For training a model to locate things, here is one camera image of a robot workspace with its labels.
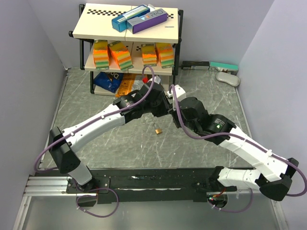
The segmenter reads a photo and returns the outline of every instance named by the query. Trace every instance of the checkerboard strip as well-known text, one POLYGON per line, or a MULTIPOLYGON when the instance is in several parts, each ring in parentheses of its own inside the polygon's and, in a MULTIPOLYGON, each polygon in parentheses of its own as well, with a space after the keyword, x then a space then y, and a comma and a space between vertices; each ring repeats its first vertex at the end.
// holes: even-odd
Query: checkerboard strip
POLYGON ((102 10, 92 10, 89 9, 87 11, 87 14, 95 14, 95 15, 106 15, 106 16, 119 16, 123 13, 126 13, 126 11, 122 12, 122 11, 102 11, 102 10))

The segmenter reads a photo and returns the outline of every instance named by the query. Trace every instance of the wall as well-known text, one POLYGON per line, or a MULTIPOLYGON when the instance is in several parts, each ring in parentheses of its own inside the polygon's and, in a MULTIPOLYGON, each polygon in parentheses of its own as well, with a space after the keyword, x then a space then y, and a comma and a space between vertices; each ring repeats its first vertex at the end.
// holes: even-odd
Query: wall
MULTIPOLYGON (((239 93, 253 137, 273 152, 300 161, 307 174, 307 16, 305 0, 276 0, 239 65, 239 93)), ((291 193, 303 190, 294 176, 291 193)), ((291 230, 306 229, 306 196, 287 197, 291 230)))
MULTIPOLYGON (((79 42, 68 36, 78 5, 140 5, 142 0, 29 0, 65 67, 79 66, 79 42)), ((181 60, 239 64, 273 0, 154 0, 158 7, 184 10, 181 60)))
POLYGON ((0 7, 0 229, 12 229, 43 149, 64 68, 26 0, 0 7))

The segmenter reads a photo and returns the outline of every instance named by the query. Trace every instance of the box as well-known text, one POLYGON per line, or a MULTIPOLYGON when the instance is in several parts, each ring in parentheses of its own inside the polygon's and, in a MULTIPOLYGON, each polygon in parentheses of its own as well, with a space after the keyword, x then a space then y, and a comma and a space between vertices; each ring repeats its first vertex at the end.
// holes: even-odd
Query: box
POLYGON ((230 73, 232 75, 236 75, 238 73, 239 68, 236 65, 229 65, 229 64, 211 61, 208 70, 214 72, 225 72, 225 73, 230 73))
POLYGON ((183 61, 181 69, 201 69, 208 70, 210 67, 209 61, 183 61))
POLYGON ((168 14, 163 9, 157 9, 149 12, 144 16, 135 17, 127 21, 127 29, 135 34, 139 31, 148 29, 155 25, 165 22, 168 19, 168 14))
POLYGON ((132 9, 131 11, 128 11, 126 13, 123 13, 120 16, 117 16, 116 18, 112 19, 112 27, 116 29, 119 32, 122 32, 127 29, 126 22, 127 20, 134 18, 134 17, 140 17, 146 13, 148 13, 150 9, 146 5, 138 6, 137 8, 132 9))

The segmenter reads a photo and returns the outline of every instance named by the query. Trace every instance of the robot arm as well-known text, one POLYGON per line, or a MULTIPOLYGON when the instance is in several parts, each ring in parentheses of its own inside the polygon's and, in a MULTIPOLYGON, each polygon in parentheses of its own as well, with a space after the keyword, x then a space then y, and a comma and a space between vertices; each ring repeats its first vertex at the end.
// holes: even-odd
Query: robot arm
MULTIPOLYGON (((171 114, 176 127, 181 127, 175 106, 168 102, 163 88, 156 83, 154 83, 153 89, 147 98, 138 106, 122 113, 104 117, 105 114, 129 107, 139 101, 147 93, 149 85, 147 83, 139 91, 131 92, 129 95, 116 99, 113 104, 109 105, 102 112, 76 126, 64 129, 62 132, 57 127, 52 129, 50 131, 49 143, 68 133, 72 134, 66 138, 66 141, 59 143, 50 150, 60 173, 68 173, 86 191, 93 187, 94 178, 88 168, 75 155, 86 143, 112 128, 140 118, 145 113, 152 113, 156 117, 171 114), (101 119, 74 133, 80 126, 95 120, 97 117, 101 117, 101 119)), ((217 191, 229 186, 259 189, 265 196, 271 199, 282 200, 290 189, 291 178, 295 170, 286 163, 273 158, 271 151, 263 152, 259 148, 247 143, 247 140, 249 140, 257 144, 223 115, 209 114, 202 102, 198 101, 197 98, 186 98, 186 94, 180 86, 177 85, 175 90, 184 126, 194 133, 202 137, 226 132, 237 134, 244 138, 244 140, 239 140, 233 136, 223 135, 206 139, 234 152, 255 167, 254 170, 241 170, 217 166, 215 172, 209 178, 212 187, 217 191)), ((172 97, 172 93, 168 92, 168 97, 172 97)), ((296 160, 289 160, 294 165, 298 165, 296 160)))

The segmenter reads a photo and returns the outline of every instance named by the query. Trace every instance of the gray marble tabletop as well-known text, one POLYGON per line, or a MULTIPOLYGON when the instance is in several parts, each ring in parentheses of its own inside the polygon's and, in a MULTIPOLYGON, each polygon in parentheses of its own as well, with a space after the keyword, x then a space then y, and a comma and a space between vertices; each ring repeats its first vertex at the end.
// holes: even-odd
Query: gray marble tabletop
MULTIPOLYGON (((235 88, 219 82, 216 73, 180 70, 176 83, 187 96, 201 100, 211 114, 222 114, 244 132, 248 128, 235 88)), ((115 99, 90 94, 88 71, 72 68, 61 99, 55 126, 71 127, 95 115, 115 99)), ((176 167, 247 167, 246 161, 204 140, 186 136, 173 124, 171 115, 156 118, 151 114, 116 127, 84 146, 77 155, 89 168, 176 168, 176 167), (162 134, 153 127, 157 123, 162 134)), ((55 166, 46 154, 42 167, 55 166)))

